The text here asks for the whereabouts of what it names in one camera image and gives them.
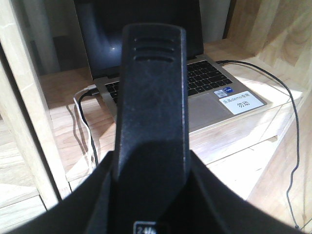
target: touchpad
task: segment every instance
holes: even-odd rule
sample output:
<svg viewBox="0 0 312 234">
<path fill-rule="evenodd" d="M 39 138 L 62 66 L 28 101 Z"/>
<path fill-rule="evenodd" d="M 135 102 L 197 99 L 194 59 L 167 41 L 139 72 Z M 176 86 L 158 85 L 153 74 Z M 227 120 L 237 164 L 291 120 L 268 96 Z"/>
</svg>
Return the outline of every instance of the touchpad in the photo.
<svg viewBox="0 0 312 234">
<path fill-rule="evenodd" d="M 211 94 L 189 98 L 188 104 L 190 132 L 222 121 L 231 114 Z"/>
</svg>

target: black cable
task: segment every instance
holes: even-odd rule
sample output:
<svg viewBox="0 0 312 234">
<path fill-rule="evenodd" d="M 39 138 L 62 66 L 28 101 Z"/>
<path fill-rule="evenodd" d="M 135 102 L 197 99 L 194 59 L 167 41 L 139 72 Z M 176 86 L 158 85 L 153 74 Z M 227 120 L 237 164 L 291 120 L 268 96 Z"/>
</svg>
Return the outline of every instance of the black cable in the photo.
<svg viewBox="0 0 312 234">
<path fill-rule="evenodd" d="M 92 90 L 89 90 L 88 92 L 84 93 L 83 95 L 81 95 L 81 97 L 79 98 L 78 100 L 78 106 L 79 106 L 79 111 L 81 113 L 81 118 L 83 120 L 83 122 L 89 127 L 88 123 L 87 123 L 87 120 L 85 119 L 84 117 L 84 114 L 83 114 L 83 110 L 82 110 L 82 106 L 81 106 L 81 101 L 84 97 L 86 96 L 93 96 L 94 93 L 92 92 Z M 94 141 L 93 141 L 93 137 L 91 136 L 90 134 L 90 138 L 91 138 L 91 145 L 92 145 L 92 149 L 93 149 L 93 154 L 94 154 L 94 159 L 95 159 L 95 163 L 96 163 L 96 166 L 98 166 L 98 155 L 97 155 L 97 150 L 96 150 L 96 147 L 94 145 Z"/>
<path fill-rule="evenodd" d="M 308 223 L 310 223 L 311 221 L 312 221 L 312 218 L 310 218 L 310 220 L 308 222 L 306 222 L 306 224 L 303 225 L 302 228 L 300 228 L 300 230 L 304 229 L 308 225 Z"/>
<path fill-rule="evenodd" d="M 299 163 L 300 163 L 300 155 L 299 155 L 299 117 L 298 117 L 298 112 L 297 112 L 297 108 L 296 108 L 296 104 L 294 102 L 294 99 L 293 99 L 293 95 L 290 91 L 290 89 L 287 87 L 287 85 L 281 81 L 279 78 L 277 78 L 276 76 L 274 76 L 273 74 L 271 74 L 270 72 L 262 69 L 261 67 L 258 67 L 252 63 L 248 63 L 248 62 L 243 62 L 243 61 L 237 61 L 237 60 L 223 60 L 223 61 L 217 61 L 218 64 L 225 64 L 225 63 L 239 63 L 239 64 L 244 64 L 244 65 L 248 65 L 248 66 L 251 66 L 251 67 L 254 67 L 258 70 L 260 70 L 261 72 L 269 75 L 270 77 L 274 78 L 275 80 L 277 80 L 288 92 L 291 100 L 292 100 L 292 106 L 293 106 L 293 111 L 294 111 L 294 115 L 295 115 L 295 120 L 296 120 L 296 128 L 297 128 L 297 163 L 295 165 L 295 167 L 293 168 L 292 172 L 291 172 L 291 176 L 290 176 L 290 184 L 289 184 L 289 187 L 286 191 L 286 197 L 287 197 L 287 201 L 288 201 L 288 205 L 289 205 L 289 209 L 290 209 L 290 212 L 291 212 L 291 215 L 292 215 L 292 219 L 293 219 L 293 222 L 295 223 L 295 228 L 296 229 L 299 229 L 299 225 L 297 224 L 296 222 L 296 219 L 294 217 L 294 214 L 293 214 L 293 208 L 292 208 L 292 204 L 291 204 L 291 201 L 289 199 L 289 192 L 293 186 L 293 174 L 294 172 L 298 169 L 299 167 Z"/>
</svg>

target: white cable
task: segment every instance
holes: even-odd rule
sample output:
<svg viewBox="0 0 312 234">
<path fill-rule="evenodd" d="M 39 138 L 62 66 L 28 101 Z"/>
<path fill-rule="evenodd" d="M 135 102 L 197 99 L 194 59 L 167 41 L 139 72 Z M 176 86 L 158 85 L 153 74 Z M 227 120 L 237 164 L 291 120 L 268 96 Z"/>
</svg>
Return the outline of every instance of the white cable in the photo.
<svg viewBox="0 0 312 234">
<path fill-rule="evenodd" d="M 82 92 L 87 92 L 88 90 L 93 89 L 94 87 L 95 87 L 95 85 L 94 86 L 90 85 L 87 88 L 84 88 L 84 89 L 78 91 L 77 93 L 75 93 L 74 97 L 73 97 L 74 103 L 75 103 L 76 108 L 78 110 L 78 114 L 79 114 L 80 120 L 81 120 L 81 122 L 83 123 L 83 125 L 85 126 L 85 128 L 87 129 L 87 132 L 88 132 L 88 152 L 87 152 L 87 158 L 88 158 L 88 165 L 89 165 L 89 173 L 91 173 L 93 171 L 93 168 L 94 168 L 94 165 L 92 165 L 93 151 L 92 151 L 92 144 L 91 144 L 91 131 L 90 131 L 89 126 L 82 119 L 82 115 L 81 115 L 81 112 L 80 112 L 80 109 L 79 109 L 79 105 L 78 105 L 76 96 L 78 94 L 82 93 Z"/>
</svg>

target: laptop sticker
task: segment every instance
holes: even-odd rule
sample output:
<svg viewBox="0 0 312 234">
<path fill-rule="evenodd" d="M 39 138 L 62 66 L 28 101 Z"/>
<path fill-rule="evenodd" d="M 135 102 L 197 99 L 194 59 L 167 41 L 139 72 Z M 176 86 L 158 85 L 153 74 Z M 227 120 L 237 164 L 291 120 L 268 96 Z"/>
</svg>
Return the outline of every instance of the laptop sticker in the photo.
<svg viewBox="0 0 312 234">
<path fill-rule="evenodd" d="M 225 93 L 222 89 L 214 91 L 214 94 L 216 94 L 219 98 L 223 98 L 227 96 L 227 93 Z"/>
<path fill-rule="evenodd" d="M 234 90 L 231 87 L 226 87 L 223 89 L 227 94 L 234 92 Z"/>
<path fill-rule="evenodd" d="M 221 103 L 234 115 L 243 113 L 245 111 L 263 106 L 264 104 L 258 100 L 249 91 L 235 94 L 229 97 L 219 99 Z"/>
</svg>

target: small label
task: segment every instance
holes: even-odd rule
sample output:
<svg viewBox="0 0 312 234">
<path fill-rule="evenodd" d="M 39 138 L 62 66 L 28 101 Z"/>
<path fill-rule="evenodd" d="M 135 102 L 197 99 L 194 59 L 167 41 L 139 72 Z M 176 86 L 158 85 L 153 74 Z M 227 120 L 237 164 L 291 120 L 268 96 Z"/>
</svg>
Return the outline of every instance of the small label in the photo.
<svg viewBox="0 0 312 234">
<path fill-rule="evenodd" d="M 227 94 L 222 89 L 214 91 L 214 94 L 216 94 L 219 98 L 223 98 L 227 96 Z"/>
<path fill-rule="evenodd" d="M 235 94 L 229 97 L 221 98 L 219 101 L 225 105 L 234 115 L 263 106 L 264 104 L 258 100 L 249 91 Z"/>
<path fill-rule="evenodd" d="M 169 234 L 169 227 L 165 223 L 136 221 L 133 234 Z"/>
<path fill-rule="evenodd" d="M 234 92 L 234 90 L 231 87 L 226 87 L 223 89 L 227 94 Z"/>
</svg>

